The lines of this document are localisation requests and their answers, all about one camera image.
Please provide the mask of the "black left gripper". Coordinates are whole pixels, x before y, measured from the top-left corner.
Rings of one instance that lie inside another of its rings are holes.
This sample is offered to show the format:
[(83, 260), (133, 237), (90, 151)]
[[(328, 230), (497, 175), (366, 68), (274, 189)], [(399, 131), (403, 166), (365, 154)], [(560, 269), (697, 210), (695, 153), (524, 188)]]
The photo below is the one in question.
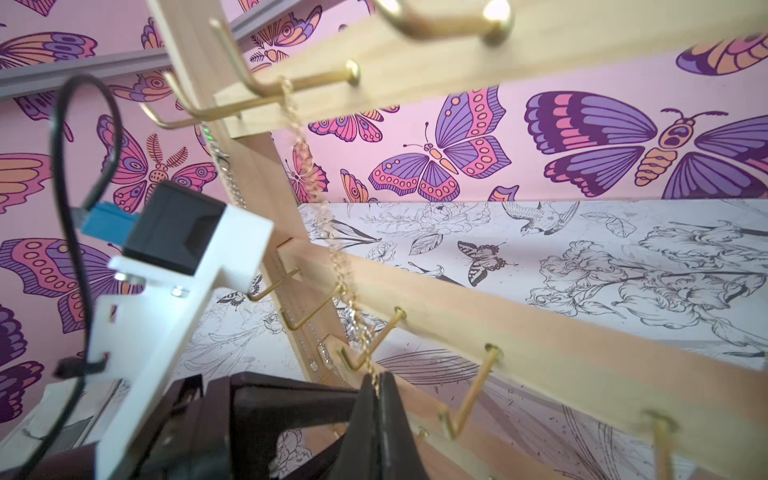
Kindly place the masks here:
[(176, 381), (112, 473), (114, 479), (277, 479), (278, 440), (350, 420), (355, 390), (240, 373)]

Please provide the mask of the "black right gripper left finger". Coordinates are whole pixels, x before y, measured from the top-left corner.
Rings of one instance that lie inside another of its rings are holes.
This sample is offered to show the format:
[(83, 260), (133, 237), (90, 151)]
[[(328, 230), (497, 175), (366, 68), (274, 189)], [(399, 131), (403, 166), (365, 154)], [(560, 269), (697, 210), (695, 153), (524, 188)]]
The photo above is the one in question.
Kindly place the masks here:
[(346, 433), (286, 479), (380, 479), (377, 402), (372, 376), (367, 374), (358, 391)]

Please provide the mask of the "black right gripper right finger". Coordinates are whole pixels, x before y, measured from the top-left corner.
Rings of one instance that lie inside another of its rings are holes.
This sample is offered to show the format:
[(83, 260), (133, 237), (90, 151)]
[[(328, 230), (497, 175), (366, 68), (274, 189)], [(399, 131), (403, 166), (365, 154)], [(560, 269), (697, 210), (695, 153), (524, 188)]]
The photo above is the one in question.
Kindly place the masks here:
[(428, 480), (394, 375), (381, 373), (377, 406), (380, 479)]

